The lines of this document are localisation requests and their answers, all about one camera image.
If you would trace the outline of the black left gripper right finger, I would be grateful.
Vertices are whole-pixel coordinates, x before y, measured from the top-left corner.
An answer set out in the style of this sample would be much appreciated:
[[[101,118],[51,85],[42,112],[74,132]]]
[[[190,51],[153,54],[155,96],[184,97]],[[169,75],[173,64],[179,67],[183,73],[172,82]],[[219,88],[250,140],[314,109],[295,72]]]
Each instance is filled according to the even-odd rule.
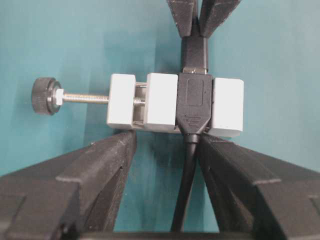
[[[264,240],[320,237],[320,174],[203,136],[198,160],[218,228]]]

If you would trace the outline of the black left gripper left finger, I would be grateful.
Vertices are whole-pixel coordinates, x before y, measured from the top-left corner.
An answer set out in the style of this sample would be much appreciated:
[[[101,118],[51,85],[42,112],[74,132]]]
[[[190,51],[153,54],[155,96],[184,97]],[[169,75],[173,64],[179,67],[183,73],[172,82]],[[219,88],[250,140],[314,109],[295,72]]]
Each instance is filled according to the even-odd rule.
[[[136,148],[136,133],[125,131],[2,176],[1,239],[113,231]]]

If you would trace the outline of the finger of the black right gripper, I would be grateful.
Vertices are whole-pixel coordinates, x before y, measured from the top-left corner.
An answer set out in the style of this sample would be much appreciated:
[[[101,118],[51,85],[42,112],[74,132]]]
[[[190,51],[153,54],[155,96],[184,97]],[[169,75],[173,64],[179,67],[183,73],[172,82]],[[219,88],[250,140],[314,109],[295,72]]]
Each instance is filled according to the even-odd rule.
[[[200,35],[210,38],[240,2],[241,0],[203,0],[199,18]]]
[[[195,0],[167,0],[173,21],[181,38],[191,35]]]

